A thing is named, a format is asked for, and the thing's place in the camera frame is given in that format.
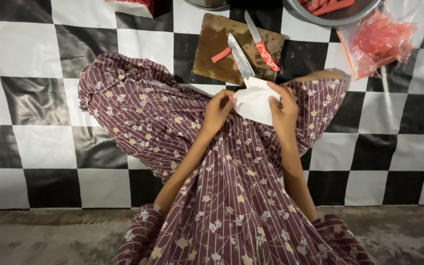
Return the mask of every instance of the wooden cutting board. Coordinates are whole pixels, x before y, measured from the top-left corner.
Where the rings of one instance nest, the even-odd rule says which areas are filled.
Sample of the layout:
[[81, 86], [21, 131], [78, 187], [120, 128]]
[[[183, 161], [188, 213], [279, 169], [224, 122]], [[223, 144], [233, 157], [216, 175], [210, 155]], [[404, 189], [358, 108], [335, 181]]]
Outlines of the wooden cutting board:
[[[261, 28], [258, 28], [258, 32], [274, 62], [279, 62], [284, 45], [284, 35]], [[256, 76], [272, 81], [274, 71], [259, 55], [248, 25], [210, 13], [206, 13], [202, 21], [192, 72], [233, 84], [244, 85], [243, 78], [231, 53], [217, 63], [213, 63], [211, 60], [213, 56], [228, 47], [229, 33], [232, 33], [242, 46]]]

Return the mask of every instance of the person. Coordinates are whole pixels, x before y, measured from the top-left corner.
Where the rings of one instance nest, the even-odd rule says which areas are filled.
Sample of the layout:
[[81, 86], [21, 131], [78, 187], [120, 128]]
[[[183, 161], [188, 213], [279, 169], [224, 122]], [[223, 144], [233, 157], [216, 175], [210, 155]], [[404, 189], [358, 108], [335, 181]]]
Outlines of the person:
[[210, 98], [147, 59], [103, 54], [82, 70], [80, 108], [164, 183], [116, 264], [374, 264], [338, 216], [318, 218], [300, 162], [348, 81], [317, 71], [268, 86], [274, 127], [234, 112], [234, 92]]

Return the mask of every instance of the zipper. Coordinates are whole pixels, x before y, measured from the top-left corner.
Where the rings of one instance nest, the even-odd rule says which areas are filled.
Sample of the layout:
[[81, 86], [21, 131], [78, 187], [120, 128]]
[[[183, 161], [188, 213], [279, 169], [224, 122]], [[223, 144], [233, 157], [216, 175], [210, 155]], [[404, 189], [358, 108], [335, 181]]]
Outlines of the zipper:
[[261, 263], [261, 255], [260, 255], [260, 238], [256, 237], [254, 239], [254, 251], [256, 254], [256, 262], [258, 263], [258, 265], [262, 265]]

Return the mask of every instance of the gray carpet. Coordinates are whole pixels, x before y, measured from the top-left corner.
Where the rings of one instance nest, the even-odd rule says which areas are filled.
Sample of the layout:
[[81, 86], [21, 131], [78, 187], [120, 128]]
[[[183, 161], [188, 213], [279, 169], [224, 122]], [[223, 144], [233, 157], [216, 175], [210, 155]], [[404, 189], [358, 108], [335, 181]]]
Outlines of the gray carpet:
[[[319, 208], [336, 213], [378, 264], [424, 265], [424, 207]], [[0, 265], [112, 264], [131, 210], [0, 211]]]

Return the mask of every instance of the tissue box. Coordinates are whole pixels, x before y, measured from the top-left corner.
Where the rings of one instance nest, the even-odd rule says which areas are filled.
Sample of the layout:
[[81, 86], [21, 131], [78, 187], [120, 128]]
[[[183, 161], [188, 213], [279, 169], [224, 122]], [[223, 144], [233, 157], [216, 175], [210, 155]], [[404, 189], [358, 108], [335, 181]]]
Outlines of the tissue box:
[[153, 18], [153, 0], [105, 0], [115, 12]]

